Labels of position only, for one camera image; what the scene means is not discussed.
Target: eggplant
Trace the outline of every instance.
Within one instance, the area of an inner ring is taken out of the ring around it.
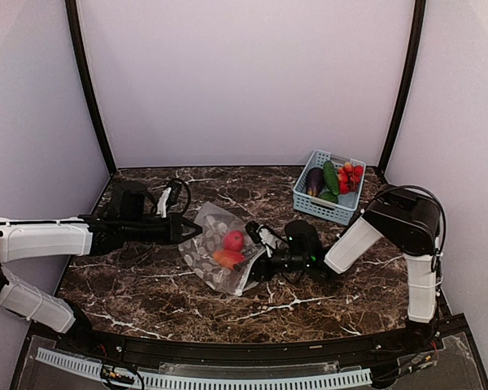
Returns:
[[[306,194],[311,197],[317,197],[324,185],[324,171],[322,168],[312,168],[306,177]]]

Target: blue plastic basket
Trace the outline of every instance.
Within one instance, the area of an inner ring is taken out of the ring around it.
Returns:
[[[310,197],[305,193],[307,173],[314,167],[322,168],[324,163],[329,160],[333,163],[335,169],[343,167],[345,163],[351,163],[354,166],[360,165],[364,168],[364,171],[366,167],[365,162],[354,160],[353,158],[333,156],[331,153],[315,150],[312,152],[311,158],[309,158],[309,161],[303,168],[302,175],[300,175],[294,185],[294,209],[342,225],[347,225],[358,208],[359,195],[364,187],[365,174],[361,178],[358,192],[348,193],[347,195],[338,195],[339,204],[325,201],[318,197]]]

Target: marble table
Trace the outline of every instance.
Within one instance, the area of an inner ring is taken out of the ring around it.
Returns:
[[[302,167],[183,167],[119,170],[112,185],[136,180],[160,194],[166,182],[189,183],[194,219],[212,202],[245,222],[283,232],[293,219],[316,226],[331,245],[343,226],[293,209],[292,188]],[[381,185],[367,170],[361,204]],[[84,309],[94,328],[122,335],[217,343],[281,343],[367,335],[403,327],[407,275],[401,252],[380,240],[334,284],[304,276],[292,285],[281,276],[233,297],[211,290],[174,246],[140,243],[95,258],[73,258],[59,297]]]

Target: black pole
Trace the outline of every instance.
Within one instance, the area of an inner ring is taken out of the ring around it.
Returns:
[[[107,165],[107,169],[111,175],[115,174],[117,167],[115,166],[114,156],[112,155],[111,147],[108,145],[107,134],[103,127],[101,115],[99,114],[98,102],[96,102],[96,95],[90,79],[89,65],[85,55],[85,46],[83,45],[83,36],[81,35],[80,18],[76,0],[65,0],[67,7],[68,27],[71,30],[72,46],[74,47],[74,55],[76,57],[76,64],[81,78],[81,87],[85,94],[87,107],[89,108],[92,125],[98,138],[99,148],[103,155],[103,160]]]
[[[423,20],[425,19],[425,4],[426,0],[416,0],[414,4],[414,16],[412,17],[407,57],[405,58],[405,66],[403,67],[403,75],[401,77],[401,84],[399,85],[398,98],[396,99],[385,145],[381,152],[380,162],[377,164],[377,168],[382,175],[385,174],[389,165],[390,156],[392,155],[392,150],[398,137],[403,112],[405,111],[405,105],[407,104],[408,92],[412,83],[412,74],[416,66],[417,51],[420,46],[421,29],[423,28]]]

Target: plastic bag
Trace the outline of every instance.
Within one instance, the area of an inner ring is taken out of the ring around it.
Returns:
[[[220,293],[241,296],[242,292],[257,285],[247,283],[255,260],[265,252],[262,245],[256,245],[246,234],[245,224],[230,212],[207,202],[197,214],[195,223],[203,227],[203,234],[179,245],[186,264],[208,286]],[[231,269],[214,259],[214,254],[222,250],[224,238],[229,232],[240,231],[244,236],[244,247],[240,251],[242,260]]]

